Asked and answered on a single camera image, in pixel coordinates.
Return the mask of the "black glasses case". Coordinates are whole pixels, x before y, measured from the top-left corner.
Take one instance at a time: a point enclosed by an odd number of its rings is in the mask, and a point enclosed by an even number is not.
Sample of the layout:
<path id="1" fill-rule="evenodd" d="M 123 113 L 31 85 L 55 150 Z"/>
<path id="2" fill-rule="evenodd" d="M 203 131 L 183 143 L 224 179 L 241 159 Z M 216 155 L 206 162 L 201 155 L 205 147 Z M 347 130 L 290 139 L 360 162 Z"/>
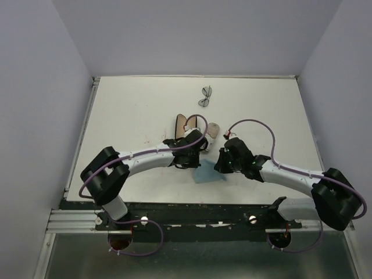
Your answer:
<path id="1" fill-rule="evenodd" d="M 183 114 L 178 114 L 176 116 L 175 128 L 174 128 L 174 137 L 178 141 L 184 137 L 185 134 L 185 124 L 187 118 Z"/>

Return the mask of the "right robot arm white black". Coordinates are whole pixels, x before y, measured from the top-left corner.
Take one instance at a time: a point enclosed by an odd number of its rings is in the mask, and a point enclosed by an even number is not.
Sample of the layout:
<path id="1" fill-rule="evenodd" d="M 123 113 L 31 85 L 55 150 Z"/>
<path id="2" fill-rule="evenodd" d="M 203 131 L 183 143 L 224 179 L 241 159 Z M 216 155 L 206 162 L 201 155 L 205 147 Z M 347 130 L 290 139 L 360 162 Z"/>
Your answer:
<path id="1" fill-rule="evenodd" d="M 280 198 L 267 214 L 269 224 L 282 227 L 287 221 L 319 220 L 343 231 L 363 206 L 362 199 L 337 169 L 306 171 L 275 163 L 266 155 L 253 155 L 243 140 L 229 139 L 219 150 L 214 169 L 222 174 L 241 173 L 247 179 L 278 184 L 305 195 Z"/>

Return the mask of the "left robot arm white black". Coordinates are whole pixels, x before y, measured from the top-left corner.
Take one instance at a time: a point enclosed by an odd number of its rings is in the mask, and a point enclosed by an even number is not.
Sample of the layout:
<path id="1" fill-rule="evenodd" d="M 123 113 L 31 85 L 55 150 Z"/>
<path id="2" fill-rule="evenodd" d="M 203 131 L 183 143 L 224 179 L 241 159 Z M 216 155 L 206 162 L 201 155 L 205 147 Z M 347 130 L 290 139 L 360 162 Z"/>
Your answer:
<path id="1" fill-rule="evenodd" d="M 119 193 L 126 180 L 138 173 L 159 167 L 195 169 L 199 155 L 208 146 L 205 136 L 192 128 L 176 139 L 165 139 L 153 148 L 136 152 L 118 152 L 112 146 L 103 148 L 81 172 L 83 188 L 97 206 L 109 215 L 117 230 L 128 225 L 128 209 Z"/>

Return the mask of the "marbled glasses case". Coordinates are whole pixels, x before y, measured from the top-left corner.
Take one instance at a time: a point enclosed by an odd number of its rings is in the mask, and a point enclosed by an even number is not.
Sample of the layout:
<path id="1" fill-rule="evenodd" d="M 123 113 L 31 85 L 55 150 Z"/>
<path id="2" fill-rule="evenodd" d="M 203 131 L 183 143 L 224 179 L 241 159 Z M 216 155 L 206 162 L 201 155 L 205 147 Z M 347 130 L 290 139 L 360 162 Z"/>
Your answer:
<path id="1" fill-rule="evenodd" d="M 216 123 L 209 123 L 205 138 L 207 139 L 207 145 L 204 152 L 209 153 L 213 148 L 214 142 L 219 134 L 220 127 Z"/>

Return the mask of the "blue cleaning cloth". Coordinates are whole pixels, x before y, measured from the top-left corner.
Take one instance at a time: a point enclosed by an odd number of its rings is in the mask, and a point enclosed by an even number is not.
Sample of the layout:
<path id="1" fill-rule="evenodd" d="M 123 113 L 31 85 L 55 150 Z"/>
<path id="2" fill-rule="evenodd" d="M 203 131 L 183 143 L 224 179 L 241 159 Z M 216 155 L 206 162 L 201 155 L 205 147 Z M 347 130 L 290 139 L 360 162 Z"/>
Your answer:
<path id="1" fill-rule="evenodd" d="M 209 159 L 202 159 L 200 166 L 193 173 L 193 179 L 196 184 L 212 183 L 215 181 L 227 181 L 224 174 L 219 173 L 214 169 L 215 162 Z"/>

